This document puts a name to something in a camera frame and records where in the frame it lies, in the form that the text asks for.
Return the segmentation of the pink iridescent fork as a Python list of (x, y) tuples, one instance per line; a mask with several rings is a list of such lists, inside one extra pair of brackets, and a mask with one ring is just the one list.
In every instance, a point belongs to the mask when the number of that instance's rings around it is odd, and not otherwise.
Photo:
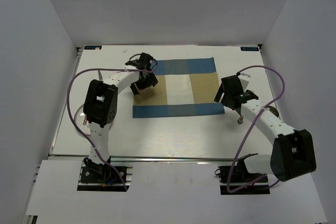
[(243, 124), (244, 122), (244, 116), (239, 112), (239, 118), (237, 120), (238, 125)]

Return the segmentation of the blue beige cloth placemat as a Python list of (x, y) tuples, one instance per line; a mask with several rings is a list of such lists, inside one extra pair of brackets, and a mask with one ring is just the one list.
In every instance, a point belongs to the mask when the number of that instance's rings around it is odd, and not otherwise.
[(211, 58), (159, 60), (158, 84), (133, 96), (135, 119), (224, 114), (214, 101), (219, 88), (215, 60)]

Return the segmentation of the metal tin cup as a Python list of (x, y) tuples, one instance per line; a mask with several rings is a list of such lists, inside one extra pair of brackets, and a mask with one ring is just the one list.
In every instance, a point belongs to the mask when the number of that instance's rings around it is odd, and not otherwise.
[(272, 113), (272, 114), (274, 114), (276, 117), (279, 117), (279, 112), (278, 112), (278, 110), (274, 107), (274, 106), (269, 106), (268, 107), (268, 109), (269, 109), (269, 111)]

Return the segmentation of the white plate with red characters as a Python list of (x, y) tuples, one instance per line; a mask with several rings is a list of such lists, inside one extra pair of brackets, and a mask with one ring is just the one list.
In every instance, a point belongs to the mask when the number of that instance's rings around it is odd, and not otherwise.
[(90, 126), (86, 114), (83, 112), (82, 104), (75, 112), (74, 121), (79, 129), (87, 136), (90, 136)]

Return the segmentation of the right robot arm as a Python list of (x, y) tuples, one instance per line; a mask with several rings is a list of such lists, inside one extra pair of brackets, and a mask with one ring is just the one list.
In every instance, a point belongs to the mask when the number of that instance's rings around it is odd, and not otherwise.
[(270, 155), (247, 154), (236, 161), (233, 174), (243, 182), (261, 175), (274, 175), (281, 182), (312, 173), (317, 169), (312, 135), (296, 130), (272, 113), (271, 109), (247, 90), (249, 76), (233, 75), (221, 79), (215, 102), (236, 111), (251, 121), (272, 145)]

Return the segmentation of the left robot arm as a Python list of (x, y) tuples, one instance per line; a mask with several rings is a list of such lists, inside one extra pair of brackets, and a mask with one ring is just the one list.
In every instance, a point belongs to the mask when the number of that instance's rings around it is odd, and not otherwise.
[(139, 95), (141, 90), (157, 84), (155, 74), (141, 71), (118, 72), (90, 82), (83, 112), (90, 127), (91, 150), (84, 163), (98, 181), (104, 182), (111, 175), (108, 132), (117, 114), (118, 95), (128, 87)]

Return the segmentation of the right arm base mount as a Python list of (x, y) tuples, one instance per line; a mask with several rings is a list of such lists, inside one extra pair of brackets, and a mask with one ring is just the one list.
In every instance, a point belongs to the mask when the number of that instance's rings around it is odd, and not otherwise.
[[(215, 176), (219, 178), (219, 187), (220, 187), (220, 194), (221, 195), (269, 195), (269, 183), (267, 176), (264, 176), (257, 182), (253, 184), (247, 185), (241, 190), (238, 190), (234, 193), (230, 193), (227, 190), (227, 181), (228, 181), (228, 174), (229, 174), (230, 166), (219, 166), (215, 170)], [(252, 174), (248, 175), (246, 179), (242, 179), (239, 173), (236, 171), (236, 168), (233, 170), (233, 174), (230, 180), (230, 189), (234, 190), (246, 183), (251, 182), (254, 179), (257, 179), (261, 176), (261, 174)]]

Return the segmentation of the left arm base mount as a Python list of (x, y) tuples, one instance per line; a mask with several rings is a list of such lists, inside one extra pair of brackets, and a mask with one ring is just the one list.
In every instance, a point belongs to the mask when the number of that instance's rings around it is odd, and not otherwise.
[(131, 166), (116, 166), (122, 177), (125, 189), (119, 175), (112, 169), (106, 175), (99, 175), (91, 171), (85, 164), (82, 164), (78, 179), (77, 191), (99, 191), (99, 192), (126, 192), (132, 180)]

